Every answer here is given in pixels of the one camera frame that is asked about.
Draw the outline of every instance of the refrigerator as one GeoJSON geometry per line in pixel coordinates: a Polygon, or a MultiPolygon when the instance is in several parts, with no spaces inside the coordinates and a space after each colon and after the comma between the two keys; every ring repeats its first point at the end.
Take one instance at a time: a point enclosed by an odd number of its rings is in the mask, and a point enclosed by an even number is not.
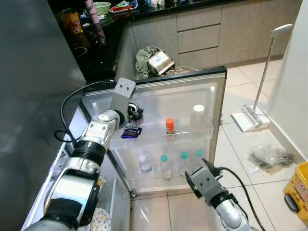
{"type": "Polygon", "coordinates": [[[0,224],[15,231],[61,146],[62,100],[86,82],[46,0],[2,1],[0,20],[0,224]]]}
{"type": "MultiPolygon", "coordinates": [[[[105,182],[99,193],[97,207],[109,214],[112,231],[129,230],[132,197],[190,190],[186,179],[179,174],[182,152],[186,152],[188,158],[193,160],[195,153],[201,151],[203,158],[214,162],[226,75],[225,67],[217,67],[136,82],[131,101],[144,110],[143,122],[139,125],[142,128],[141,134],[136,139],[122,139],[123,128],[117,130],[110,142],[110,152],[105,155],[101,166],[101,176],[105,182]],[[213,123],[202,134],[198,133],[198,136],[190,131],[190,114],[196,104],[205,107],[206,114],[213,123]],[[174,120],[176,133],[172,136],[166,134],[167,118],[174,120]],[[167,155],[172,166],[171,180],[162,178],[160,156],[163,154],[167,155]],[[151,172],[141,172],[140,155],[150,160],[151,172]]],[[[70,127],[82,130],[93,116],[108,110],[111,93],[112,89],[85,93],[70,127]]],[[[59,167],[68,157],[66,152],[69,152],[69,148],[65,146],[63,144],[58,152],[50,177],[44,183],[24,228],[43,216],[44,197],[56,178],[59,167]]],[[[80,227],[78,230],[89,231],[90,226],[80,227]]]]}

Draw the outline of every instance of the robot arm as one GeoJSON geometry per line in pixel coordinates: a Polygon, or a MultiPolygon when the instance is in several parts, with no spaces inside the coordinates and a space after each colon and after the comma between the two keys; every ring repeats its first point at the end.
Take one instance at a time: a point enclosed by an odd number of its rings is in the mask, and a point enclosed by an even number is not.
{"type": "Polygon", "coordinates": [[[89,123],[46,197],[44,217],[27,231],[68,231],[91,222],[100,189],[100,166],[113,133],[129,121],[128,105],[135,86],[120,78],[110,109],[89,123]]]}
{"type": "Polygon", "coordinates": [[[185,172],[186,180],[198,198],[202,196],[208,206],[212,206],[220,215],[223,227],[228,231],[257,231],[250,227],[245,213],[237,205],[234,195],[219,183],[219,169],[204,160],[208,168],[202,167],[191,176],[185,172]]]}

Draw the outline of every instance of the orange bottle cap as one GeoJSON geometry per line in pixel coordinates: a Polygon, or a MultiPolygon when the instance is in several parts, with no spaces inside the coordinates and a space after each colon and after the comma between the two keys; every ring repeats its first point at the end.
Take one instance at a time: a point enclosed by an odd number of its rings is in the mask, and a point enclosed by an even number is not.
{"type": "Polygon", "coordinates": [[[167,128],[168,132],[173,132],[174,131],[173,119],[171,119],[171,118],[166,119],[166,128],[167,128]]]}

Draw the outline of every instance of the yellow bucket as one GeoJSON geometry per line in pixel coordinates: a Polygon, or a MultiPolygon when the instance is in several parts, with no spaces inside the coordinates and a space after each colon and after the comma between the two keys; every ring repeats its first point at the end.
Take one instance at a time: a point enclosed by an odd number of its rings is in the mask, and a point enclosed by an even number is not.
{"type": "Polygon", "coordinates": [[[308,162],[296,167],[283,193],[293,198],[299,209],[297,216],[308,226],[308,162]]]}

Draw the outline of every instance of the flat mop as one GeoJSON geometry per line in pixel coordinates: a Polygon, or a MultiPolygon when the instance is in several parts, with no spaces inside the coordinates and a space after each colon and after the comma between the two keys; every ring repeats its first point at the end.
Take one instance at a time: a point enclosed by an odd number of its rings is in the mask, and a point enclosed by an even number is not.
{"type": "Polygon", "coordinates": [[[242,112],[240,113],[233,113],[231,114],[232,119],[236,123],[236,125],[239,127],[241,132],[247,132],[247,131],[254,131],[254,130],[260,130],[260,129],[265,129],[269,126],[270,120],[267,118],[267,116],[262,112],[259,108],[257,108],[257,103],[259,100],[259,96],[262,90],[263,82],[265,79],[266,71],[268,69],[269,63],[270,63],[270,58],[271,58],[271,52],[273,50],[274,42],[276,39],[276,36],[278,32],[287,30],[291,28],[293,25],[292,24],[286,24],[283,26],[280,26],[272,31],[270,31],[270,38],[271,38],[271,43],[270,43],[270,48],[269,48],[269,53],[268,57],[265,63],[261,83],[259,86],[259,90],[257,93],[257,97],[255,100],[254,105],[244,105],[242,108],[242,112]]]}

